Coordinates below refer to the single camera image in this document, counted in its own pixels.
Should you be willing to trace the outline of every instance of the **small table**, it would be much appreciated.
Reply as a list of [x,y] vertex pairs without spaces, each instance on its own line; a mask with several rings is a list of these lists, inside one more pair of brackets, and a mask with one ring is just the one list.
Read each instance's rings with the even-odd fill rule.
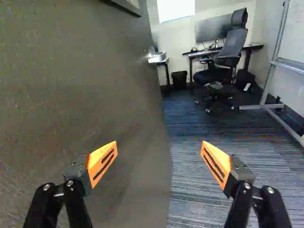
[[[243,47],[243,50],[246,51],[245,66],[244,66],[245,70],[248,70],[252,50],[260,50],[260,49],[263,48],[263,46],[264,46],[264,44],[249,44],[249,45],[245,45]],[[221,49],[222,48],[220,47],[217,50],[206,50],[206,51],[199,51],[199,52],[194,52],[194,53],[188,54],[189,68],[190,68],[190,89],[192,89],[192,81],[193,81],[193,66],[192,66],[193,60],[195,58],[198,58],[198,57],[205,57],[205,56],[209,56],[209,55],[215,55]]]
[[169,69],[168,69],[168,63],[169,63],[169,58],[167,57],[166,59],[164,59],[161,62],[153,62],[150,63],[151,65],[156,65],[156,66],[165,66],[166,68],[166,77],[167,77],[167,92],[170,93],[170,76],[169,76]]

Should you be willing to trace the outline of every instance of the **office chair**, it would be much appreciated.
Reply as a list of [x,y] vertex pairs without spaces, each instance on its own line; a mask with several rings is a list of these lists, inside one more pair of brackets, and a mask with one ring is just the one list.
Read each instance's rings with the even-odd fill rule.
[[216,102],[235,107],[230,99],[237,92],[234,87],[236,68],[241,59],[241,51],[245,44],[248,30],[245,28],[248,18],[247,9],[236,10],[231,17],[231,30],[228,32],[224,47],[214,58],[203,58],[200,62],[207,63],[208,69],[194,74],[193,79],[200,86],[207,87],[210,99],[206,104],[209,114]]

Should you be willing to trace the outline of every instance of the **window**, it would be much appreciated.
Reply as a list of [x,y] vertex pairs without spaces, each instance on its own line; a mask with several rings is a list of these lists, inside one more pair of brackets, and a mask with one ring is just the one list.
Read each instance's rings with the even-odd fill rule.
[[195,15],[195,0],[157,0],[160,23]]

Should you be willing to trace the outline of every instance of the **black desk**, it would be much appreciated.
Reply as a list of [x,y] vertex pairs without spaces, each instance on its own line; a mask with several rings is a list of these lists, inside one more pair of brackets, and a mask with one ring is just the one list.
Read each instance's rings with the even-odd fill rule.
[[[243,47],[243,50],[246,51],[245,66],[244,66],[245,70],[248,70],[252,51],[253,50],[260,50],[260,49],[263,48],[263,46],[264,46],[264,44],[249,44],[249,45],[245,45]],[[193,60],[195,58],[198,58],[198,57],[205,57],[205,56],[209,56],[209,55],[215,55],[220,50],[221,50],[221,48],[219,48],[218,50],[213,50],[213,51],[207,50],[207,51],[200,51],[200,52],[194,52],[194,53],[188,54],[189,68],[190,68],[190,89],[192,89],[192,81],[193,81],[193,67],[192,67]]]

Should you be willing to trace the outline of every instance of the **black bag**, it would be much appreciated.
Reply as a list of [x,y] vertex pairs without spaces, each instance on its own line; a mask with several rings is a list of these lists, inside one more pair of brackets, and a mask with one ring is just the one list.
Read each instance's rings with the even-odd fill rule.
[[244,69],[239,69],[235,86],[242,92],[251,92],[252,88],[257,86],[256,76]]

